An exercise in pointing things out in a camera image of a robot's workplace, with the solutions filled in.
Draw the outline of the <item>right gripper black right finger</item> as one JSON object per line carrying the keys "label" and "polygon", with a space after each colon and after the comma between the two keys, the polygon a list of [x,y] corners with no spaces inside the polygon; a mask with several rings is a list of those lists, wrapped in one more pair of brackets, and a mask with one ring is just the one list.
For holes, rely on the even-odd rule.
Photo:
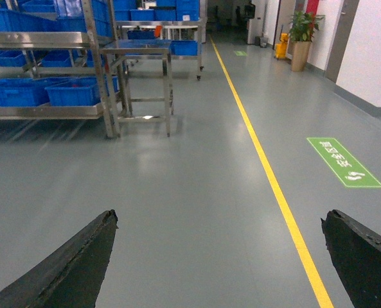
{"label": "right gripper black right finger", "polygon": [[381,235],[339,210],[321,220],[332,264],[354,307],[381,307]]}

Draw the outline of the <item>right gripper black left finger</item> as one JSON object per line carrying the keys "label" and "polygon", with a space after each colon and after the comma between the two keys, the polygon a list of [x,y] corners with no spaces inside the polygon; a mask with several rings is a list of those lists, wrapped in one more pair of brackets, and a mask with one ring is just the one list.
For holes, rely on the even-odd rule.
{"label": "right gripper black left finger", "polygon": [[0,307],[95,307],[118,217],[106,210],[0,291]]}

